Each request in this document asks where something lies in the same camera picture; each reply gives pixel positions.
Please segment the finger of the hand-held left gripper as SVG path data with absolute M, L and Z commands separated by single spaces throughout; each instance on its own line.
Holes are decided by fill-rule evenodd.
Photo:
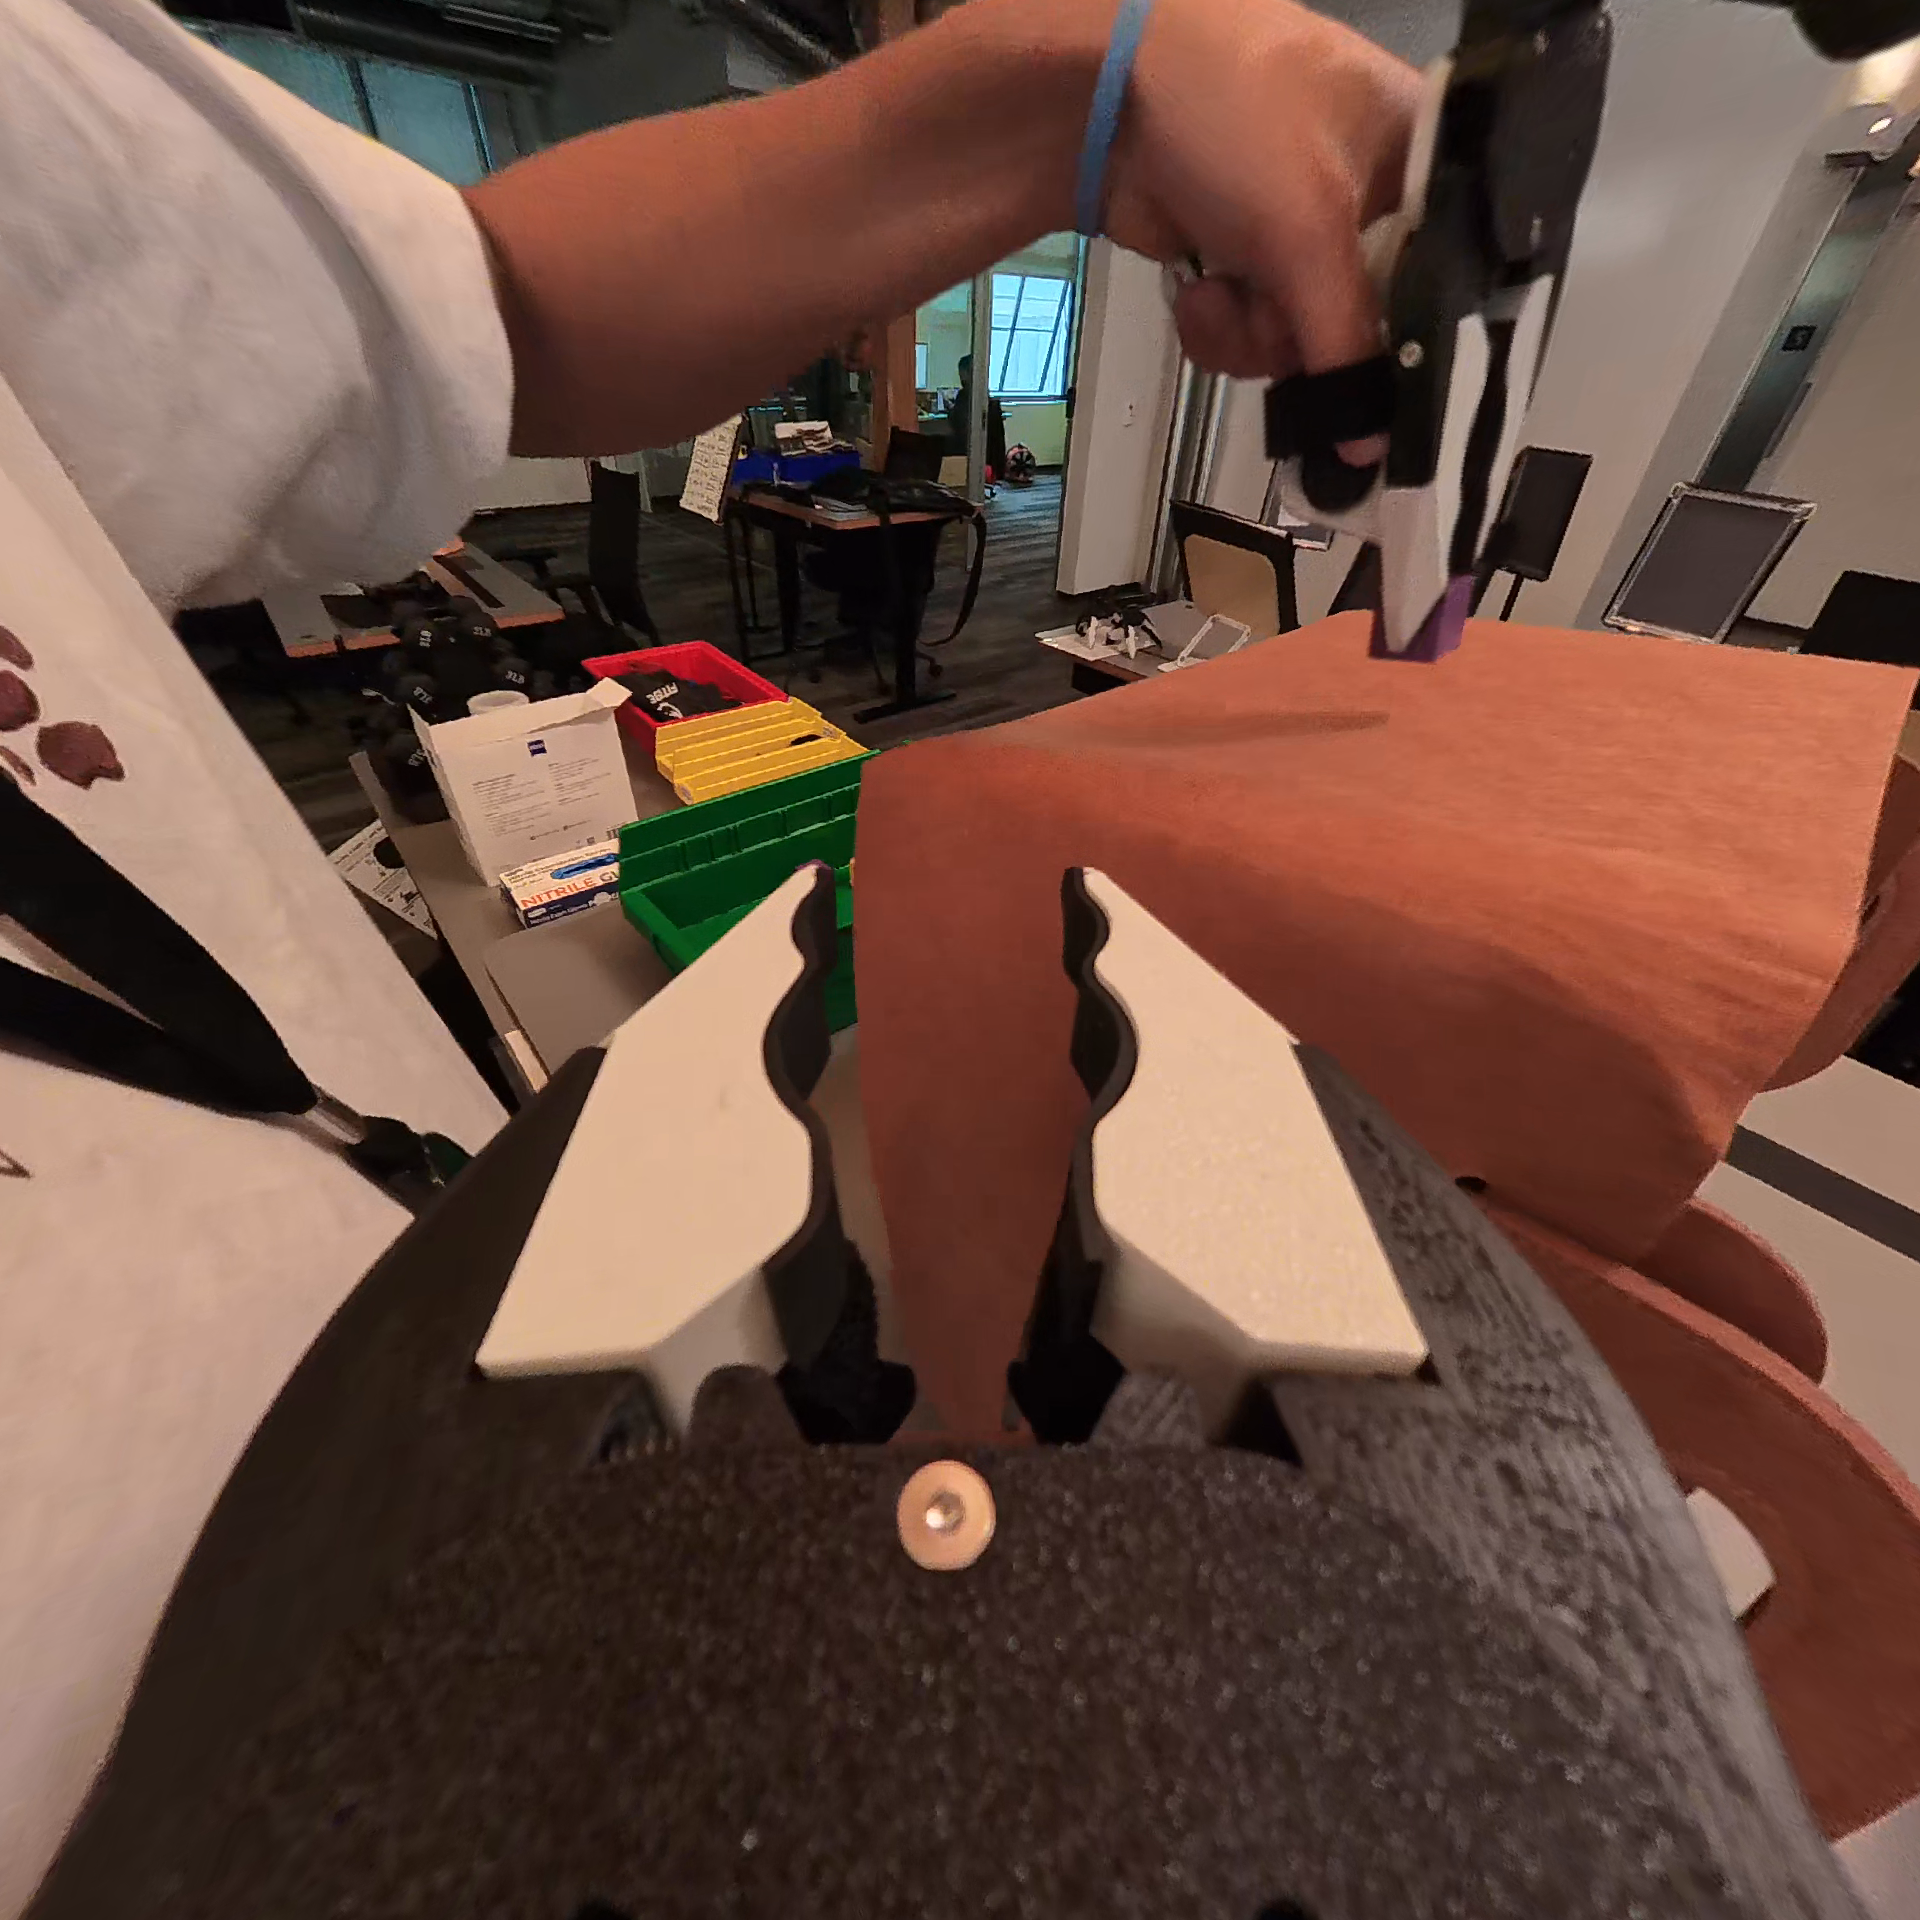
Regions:
M 1398 372 L 1389 428 L 1376 543 L 1381 557 L 1379 607 L 1393 643 L 1403 643 L 1427 620 L 1451 580 L 1451 533 L 1469 408 L 1483 370 L 1474 316 L 1425 344 L 1425 360 Z
M 1523 428 L 1561 293 L 1556 276 L 1529 276 L 1515 284 L 1502 284 L 1499 276 L 1469 276 L 1468 288 L 1476 295 L 1473 316 L 1483 343 L 1483 370 L 1474 405 L 1457 406 L 1468 426 L 1451 533 L 1457 607 L 1473 602 L 1473 583 L 1481 572 L 1483 549 L 1523 445 Z

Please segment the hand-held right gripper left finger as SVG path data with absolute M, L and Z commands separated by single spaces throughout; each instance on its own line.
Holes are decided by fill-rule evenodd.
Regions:
M 684 1429 L 729 1364 L 817 1363 L 837 1325 L 837 1196 L 811 1109 L 829 1058 L 829 868 L 798 868 L 594 1055 L 476 1367 L 638 1374 Z

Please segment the purple wooden cube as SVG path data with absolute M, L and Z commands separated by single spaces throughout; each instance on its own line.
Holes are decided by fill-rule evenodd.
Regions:
M 1405 661 L 1432 664 L 1449 656 L 1464 637 L 1473 611 L 1474 575 L 1454 575 L 1448 590 L 1428 611 L 1427 620 L 1403 643 L 1393 643 L 1385 607 L 1373 612 L 1366 656 L 1376 661 Z

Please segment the green plastic bin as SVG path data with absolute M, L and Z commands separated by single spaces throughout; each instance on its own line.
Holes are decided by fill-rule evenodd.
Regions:
M 857 799 L 869 755 L 630 823 L 620 834 L 618 899 L 670 976 L 680 976 L 795 871 L 835 876 L 837 962 L 829 1030 L 857 1020 Z

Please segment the person's left hand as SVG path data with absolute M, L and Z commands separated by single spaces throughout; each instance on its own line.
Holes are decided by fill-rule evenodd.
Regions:
M 1153 4 L 1109 232 L 1179 279 L 1186 360 L 1282 379 L 1381 351 L 1363 237 L 1401 205 L 1422 103 L 1418 66 L 1304 4 Z

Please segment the black screen on stand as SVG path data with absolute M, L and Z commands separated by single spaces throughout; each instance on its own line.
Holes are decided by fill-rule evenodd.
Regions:
M 1481 551 L 1473 612 L 1497 574 L 1509 578 L 1499 620 L 1513 614 L 1523 584 L 1550 580 L 1592 468 L 1593 455 L 1585 450 L 1525 445 L 1518 452 Z

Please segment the wooden panel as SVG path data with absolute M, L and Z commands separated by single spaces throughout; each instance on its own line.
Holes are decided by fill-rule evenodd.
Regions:
M 1179 499 L 1168 504 L 1168 530 L 1196 607 L 1238 622 L 1253 640 L 1298 631 L 1292 530 Z

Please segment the rust brown felt bag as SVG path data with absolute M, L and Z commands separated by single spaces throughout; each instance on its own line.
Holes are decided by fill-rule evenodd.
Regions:
M 1473 622 L 1442 662 L 1338 614 L 869 760 L 856 1007 L 922 1394 L 995 1437 L 1089 1100 L 1064 876 L 1096 868 L 1329 1053 L 1541 1260 L 1669 1464 L 1776 1586 L 1747 1648 L 1833 1839 L 1916 1797 L 1916 1488 L 1825 1391 L 1801 1272 L 1698 1190 L 1749 1103 L 1916 950 L 1910 676 Z

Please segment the blue wristband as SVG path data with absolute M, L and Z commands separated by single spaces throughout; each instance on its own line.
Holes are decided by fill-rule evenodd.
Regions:
M 1096 74 L 1072 179 L 1072 230 L 1086 239 L 1097 239 L 1107 230 L 1113 151 L 1153 12 L 1154 2 L 1115 4 L 1112 32 Z

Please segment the black flat panel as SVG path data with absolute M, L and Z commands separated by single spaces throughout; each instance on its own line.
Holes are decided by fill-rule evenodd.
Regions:
M 1844 570 L 1796 651 L 1801 656 L 1918 668 L 1920 584 L 1862 570 Z

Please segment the white cardboard box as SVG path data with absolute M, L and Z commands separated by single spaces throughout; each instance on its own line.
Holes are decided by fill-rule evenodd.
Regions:
M 587 848 L 633 823 L 618 710 L 630 692 L 596 680 L 547 701 L 508 701 L 416 735 L 481 882 Z

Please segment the yellow plastic bin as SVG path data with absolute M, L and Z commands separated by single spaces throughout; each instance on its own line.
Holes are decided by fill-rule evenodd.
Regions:
M 660 727 L 656 772 L 684 804 L 702 804 L 869 751 L 809 704 L 780 700 Z

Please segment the red plastic bin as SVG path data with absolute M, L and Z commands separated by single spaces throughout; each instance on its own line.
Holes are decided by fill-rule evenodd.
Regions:
M 746 704 L 736 710 L 763 706 L 763 704 L 780 704 L 787 700 L 785 691 L 771 683 L 766 676 L 755 671 L 750 664 L 731 659 L 724 650 L 707 643 L 707 640 L 685 640 L 672 645 L 656 645 L 656 646 L 641 646 L 627 653 L 610 653 L 610 656 L 589 656 L 584 661 L 584 671 L 592 680 L 605 680 L 614 685 L 614 676 L 629 675 L 633 669 L 664 669 L 668 675 L 682 675 L 693 680 L 707 680 L 714 685 L 733 692 Z M 658 734 L 672 727 L 648 727 L 643 720 L 633 715 L 629 700 L 614 709 L 614 723 L 627 738 L 643 744 L 648 751 L 656 747 Z

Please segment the black cloth item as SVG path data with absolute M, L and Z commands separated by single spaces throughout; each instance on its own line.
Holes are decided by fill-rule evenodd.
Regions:
M 731 712 L 746 701 L 720 685 L 644 668 L 614 676 L 629 692 L 630 712 L 649 730 Z

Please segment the dark wooden table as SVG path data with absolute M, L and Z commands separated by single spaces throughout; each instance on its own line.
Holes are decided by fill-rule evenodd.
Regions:
M 817 584 L 842 607 L 848 631 L 869 650 L 882 685 L 878 704 L 857 710 L 862 727 L 954 701 L 942 651 L 971 622 L 989 528 L 984 508 L 942 480 L 950 443 L 893 428 L 881 468 L 821 471 L 808 486 L 777 475 L 731 488 L 723 516 L 733 570 L 748 562 L 753 535 L 773 546 L 777 653 L 802 646 L 802 591 Z M 964 546 L 964 578 L 950 627 L 926 631 L 944 540 Z

